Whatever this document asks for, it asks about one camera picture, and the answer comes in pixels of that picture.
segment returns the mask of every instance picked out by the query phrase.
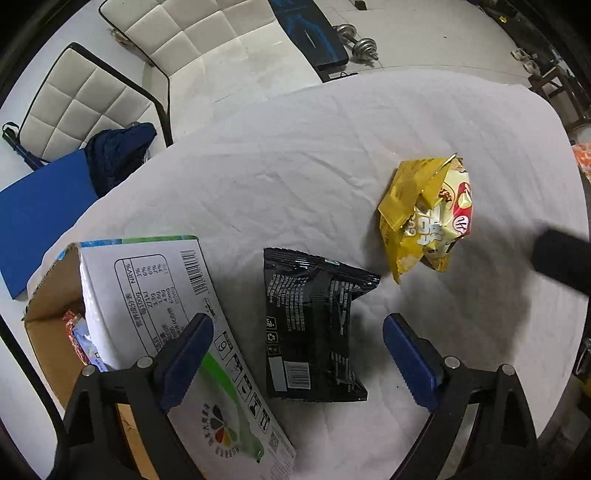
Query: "white tablecloth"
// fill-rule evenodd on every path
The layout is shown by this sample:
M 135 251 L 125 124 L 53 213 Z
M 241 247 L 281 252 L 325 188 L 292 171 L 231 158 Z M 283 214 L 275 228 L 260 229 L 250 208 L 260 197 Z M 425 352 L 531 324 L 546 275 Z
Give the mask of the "white tablecloth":
M 418 265 L 397 286 L 376 207 L 402 159 L 454 152 L 470 173 L 472 234 L 448 272 Z M 549 104 L 522 86 L 457 73 L 380 72 L 255 105 L 183 138 L 93 205 L 29 288 L 72 241 L 197 235 L 264 389 L 264 247 L 382 274 L 352 308 L 352 361 L 367 402 L 270 405 L 298 450 L 294 479 L 387 479 L 427 418 L 383 346 L 390 312 L 470 367 L 515 365 L 538 433 L 550 418 L 587 300 L 531 271 L 527 249 L 540 222 L 587 238 L 579 173 Z

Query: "nutrition facts table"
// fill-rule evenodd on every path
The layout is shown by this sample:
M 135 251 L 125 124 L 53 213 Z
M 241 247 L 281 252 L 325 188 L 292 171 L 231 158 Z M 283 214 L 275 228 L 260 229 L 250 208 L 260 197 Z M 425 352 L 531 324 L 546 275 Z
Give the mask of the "nutrition facts table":
M 129 320 L 146 353 L 154 356 L 189 323 L 166 258 L 163 255 L 122 258 L 115 262 L 115 273 Z

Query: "blue gripper pad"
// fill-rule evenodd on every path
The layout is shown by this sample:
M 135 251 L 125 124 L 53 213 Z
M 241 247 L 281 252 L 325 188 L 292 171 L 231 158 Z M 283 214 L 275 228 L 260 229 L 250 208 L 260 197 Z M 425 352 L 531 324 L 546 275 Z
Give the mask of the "blue gripper pad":
M 175 340 L 169 341 L 156 360 L 154 381 L 160 390 L 160 408 L 168 411 L 180 405 L 213 341 L 209 316 L 197 314 Z
M 399 313 L 391 313 L 384 319 L 384 343 L 414 401 L 429 412 L 439 403 L 437 387 L 443 382 L 441 357 L 425 339 L 417 337 Z

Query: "blue cushion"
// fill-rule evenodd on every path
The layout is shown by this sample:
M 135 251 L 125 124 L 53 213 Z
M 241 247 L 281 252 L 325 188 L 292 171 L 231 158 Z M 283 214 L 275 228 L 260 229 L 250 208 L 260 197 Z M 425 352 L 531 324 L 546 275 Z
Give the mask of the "blue cushion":
M 12 298 L 27 288 L 45 252 L 97 199 L 84 150 L 0 192 L 0 273 Z

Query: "white chair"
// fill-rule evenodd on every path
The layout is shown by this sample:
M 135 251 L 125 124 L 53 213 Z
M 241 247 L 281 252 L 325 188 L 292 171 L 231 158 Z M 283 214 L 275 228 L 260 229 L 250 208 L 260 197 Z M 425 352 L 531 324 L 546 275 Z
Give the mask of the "white chair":
M 164 107 L 78 43 L 68 45 L 37 91 L 19 131 L 29 152 L 52 161 L 86 145 L 108 128 L 151 122 L 154 155 L 172 144 Z
M 250 103 L 321 84 L 267 0 L 106 0 L 99 12 L 166 75 L 175 140 Z

